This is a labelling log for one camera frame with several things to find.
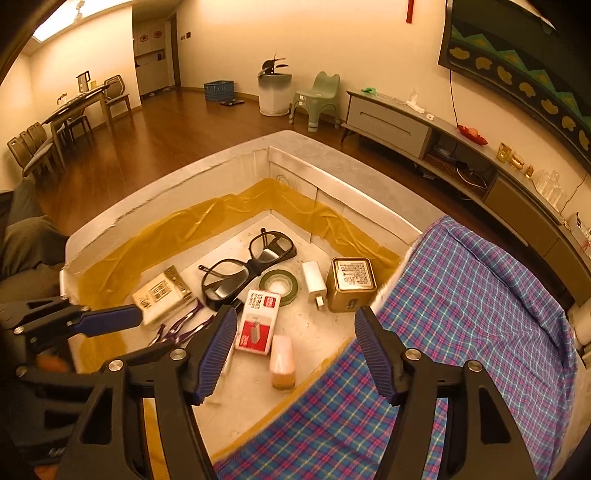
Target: yellow plastic lining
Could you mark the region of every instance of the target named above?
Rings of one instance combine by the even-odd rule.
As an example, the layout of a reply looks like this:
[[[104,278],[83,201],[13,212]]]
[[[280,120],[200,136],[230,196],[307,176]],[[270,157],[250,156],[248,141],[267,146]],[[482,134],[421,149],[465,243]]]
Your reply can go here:
[[[398,255],[379,245],[333,209],[275,179],[267,178],[240,194],[201,202],[145,227],[81,275],[80,301],[92,309],[122,305],[139,282],[143,271],[265,210],[274,210],[312,235],[325,239],[343,257],[369,258],[378,285],[387,281],[400,262]],[[87,373],[97,371],[106,360],[125,353],[125,343],[119,333],[86,338],[79,351],[81,370]],[[323,364],[311,378],[318,378],[319,372],[323,372],[326,367]],[[298,394],[310,385],[311,382],[305,381],[297,389]],[[164,480],[168,478],[168,473],[159,442],[157,421],[151,408],[147,408],[146,412],[154,477]],[[267,424],[277,414],[275,408],[257,426]],[[241,439],[245,442],[255,433],[251,429]],[[231,447],[238,446],[238,442],[235,442]],[[227,454],[228,449],[224,449],[214,456],[220,458]]]

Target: electric kettle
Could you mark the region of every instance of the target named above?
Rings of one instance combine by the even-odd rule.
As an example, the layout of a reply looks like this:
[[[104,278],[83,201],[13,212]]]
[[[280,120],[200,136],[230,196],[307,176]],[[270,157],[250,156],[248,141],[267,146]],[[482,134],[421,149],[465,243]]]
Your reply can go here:
[[[88,92],[88,82],[90,81],[90,72],[86,70],[84,73],[78,75],[78,90],[80,93]]]

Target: gold candle holder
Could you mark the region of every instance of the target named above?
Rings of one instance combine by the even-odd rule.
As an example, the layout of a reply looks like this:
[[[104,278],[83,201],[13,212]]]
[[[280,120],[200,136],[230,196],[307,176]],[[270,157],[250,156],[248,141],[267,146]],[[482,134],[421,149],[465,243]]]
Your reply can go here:
[[[497,160],[501,162],[509,161],[511,158],[511,147],[505,145],[503,142],[499,145],[499,151],[496,153]]]
[[[525,162],[523,159],[515,152],[511,154],[511,167],[516,170],[522,170]]]

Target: drawer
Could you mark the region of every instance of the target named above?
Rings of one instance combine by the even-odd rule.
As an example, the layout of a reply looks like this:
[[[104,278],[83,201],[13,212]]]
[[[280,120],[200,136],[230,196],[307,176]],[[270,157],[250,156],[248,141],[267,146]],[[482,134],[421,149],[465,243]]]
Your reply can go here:
[[[556,272],[577,305],[591,298],[591,275],[577,252],[562,238],[544,256],[550,268]]]
[[[558,240],[557,227],[508,180],[498,176],[484,201],[542,257]]]
[[[347,123],[420,158],[430,128],[412,118],[352,96]]]

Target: wooden floor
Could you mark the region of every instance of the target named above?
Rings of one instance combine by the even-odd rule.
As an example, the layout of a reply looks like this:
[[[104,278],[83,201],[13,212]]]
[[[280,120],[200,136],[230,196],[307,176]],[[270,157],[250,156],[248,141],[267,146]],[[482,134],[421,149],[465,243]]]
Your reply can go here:
[[[66,171],[58,183],[38,186],[41,205],[56,225],[71,235],[127,195],[200,158],[247,140],[285,129],[314,138],[383,172],[413,190],[458,222],[507,250],[542,280],[556,297],[564,287],[531,249],[441,180],[422,177],[411,161],[374,142],[347,137],[342,129],[322,122],[307,131],[307,117],[266,117],[258,103],[225,107],[206,102],[200,92],[171,90],[142,101],[143,108],[115,119],[113,136],[97,128],[93,140],[77,139],[66,152]]]

